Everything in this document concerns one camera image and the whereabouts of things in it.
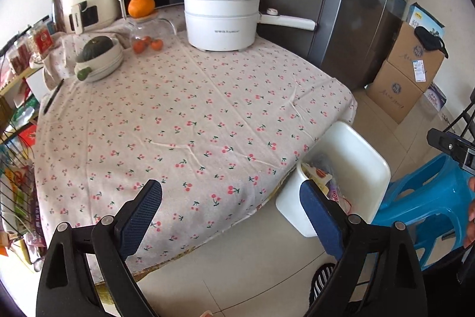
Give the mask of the person's right hand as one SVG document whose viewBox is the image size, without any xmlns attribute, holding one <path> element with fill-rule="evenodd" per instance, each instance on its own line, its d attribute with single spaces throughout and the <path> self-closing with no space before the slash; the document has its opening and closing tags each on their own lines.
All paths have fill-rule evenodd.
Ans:
<svg viewBox="0 0 475 317">
<path fill-rule="evenodd" d="M 468 181 L 468 187 L 472 192 L 475 192 L 475 177 L 471 177 Z M 468 207 L 468 225 L 463 246 L 468 248 L 475 240 L 475 200 L 473 200 Z"/>
</svg>

